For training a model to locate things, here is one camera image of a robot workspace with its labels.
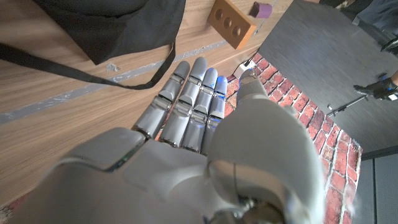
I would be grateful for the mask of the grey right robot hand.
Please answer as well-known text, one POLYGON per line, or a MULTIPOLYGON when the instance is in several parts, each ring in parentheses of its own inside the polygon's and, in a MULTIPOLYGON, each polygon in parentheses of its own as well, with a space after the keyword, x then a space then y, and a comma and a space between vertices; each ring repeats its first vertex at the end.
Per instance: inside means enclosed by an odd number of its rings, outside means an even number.
POLYGON ((181 62, 131 129, 65 154, 12 223, 321 223, 323 166, 303 124, 252 69, 181 62))

